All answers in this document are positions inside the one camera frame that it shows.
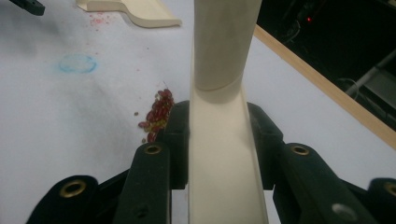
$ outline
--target curved plastic piece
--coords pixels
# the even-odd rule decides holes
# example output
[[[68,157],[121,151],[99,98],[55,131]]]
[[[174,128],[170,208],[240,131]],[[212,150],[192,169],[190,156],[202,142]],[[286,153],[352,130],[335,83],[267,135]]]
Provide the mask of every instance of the curved plastic piece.
[[[261,0],[194,0],[189,223],[268,224],[242,77]]]
[[[161,0],[76,0],[85,11],[122,11],[131,21],[142,27],[156,28],[180,25]]]

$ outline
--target white table surface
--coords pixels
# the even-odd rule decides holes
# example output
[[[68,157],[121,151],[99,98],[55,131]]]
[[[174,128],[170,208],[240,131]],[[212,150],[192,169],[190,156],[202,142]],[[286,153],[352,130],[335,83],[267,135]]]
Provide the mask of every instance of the white table surface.
[[[0,2],[0,223],[23,223],[58,181],[103,182],[128,169],[158,90],[190,94],[193,1],[163,0],[180,27],[145,29],[120,12],[41,0],[44,16]],[[367,188],[396,178],[396,151],[253,38],[244,76],[287,143],[314,148],[343,179]],[[270,223],[279,223],[266,192]],[[187,192],[174,193],[187,223]]]

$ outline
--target red crumbs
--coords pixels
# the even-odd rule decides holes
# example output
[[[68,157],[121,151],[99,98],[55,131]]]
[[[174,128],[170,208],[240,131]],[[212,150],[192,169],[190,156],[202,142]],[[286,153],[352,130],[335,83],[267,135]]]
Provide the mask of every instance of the red crumbs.
[[[148,133],[148,142],[154,142],[158,131],[165,128],[169,119],[169,113],[174,104],[172,92],[168,89],[158,91],[155,94],[155,102],[146,116],[146,121],[138,124],[140,128],[143,128]]]

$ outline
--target wooden edge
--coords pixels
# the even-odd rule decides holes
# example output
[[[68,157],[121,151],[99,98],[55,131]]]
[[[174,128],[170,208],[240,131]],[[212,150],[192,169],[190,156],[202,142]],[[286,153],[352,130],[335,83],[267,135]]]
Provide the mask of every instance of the wooden edge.
[[[321,91],[326,93],[337,104],[343,107],[350,115],[357,119],[362,125],[368,128],[372,133],[381,138],[389,146],[396,149],[396,132],[394,132],[388,125],[375,117],[364,107],[359,105],[356,101],[346,95],[343,91],[338,89],[322,74],[312,68],[308,63],[303,61],[288,48],[282,45],[274,37],[264,31],[259,25],[256,25],[254,35],[268,48],[275,52],[284,61],[289,63],[305,78],[316,85]]]

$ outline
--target blue ink mark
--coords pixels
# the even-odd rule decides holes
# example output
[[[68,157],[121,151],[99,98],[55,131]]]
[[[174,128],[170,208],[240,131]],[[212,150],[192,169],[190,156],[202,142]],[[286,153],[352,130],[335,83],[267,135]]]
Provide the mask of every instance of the blue ink mark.
[[[59,68],[65,73],[85,74],[96,68],[96,61],[93,57],[83,54],[66,55],[59,62]]]

